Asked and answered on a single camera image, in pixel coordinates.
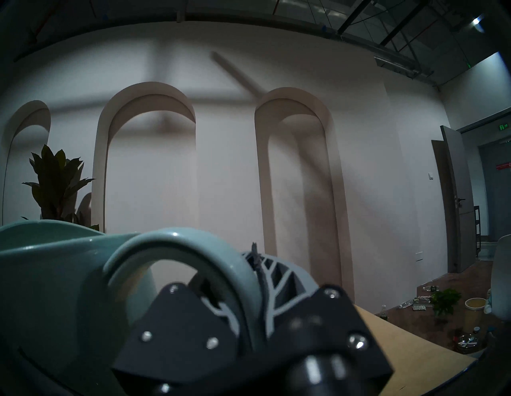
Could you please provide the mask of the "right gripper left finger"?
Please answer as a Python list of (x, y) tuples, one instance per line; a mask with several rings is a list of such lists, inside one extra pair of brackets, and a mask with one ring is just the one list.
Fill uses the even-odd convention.
[(202, 387), (256, 350), (205, 277), (171, 283), (157, 295), (111, 370), (122, 387)]

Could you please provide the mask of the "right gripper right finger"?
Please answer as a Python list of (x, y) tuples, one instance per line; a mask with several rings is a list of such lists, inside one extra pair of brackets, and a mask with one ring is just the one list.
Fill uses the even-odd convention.
[(393, 368), (346, 292), (318, 286), (307, 271), (264, 255), (244, 258), (263, 296), (266, 344), (250, 357), (257, 378), (273, 384), (387, 384)]

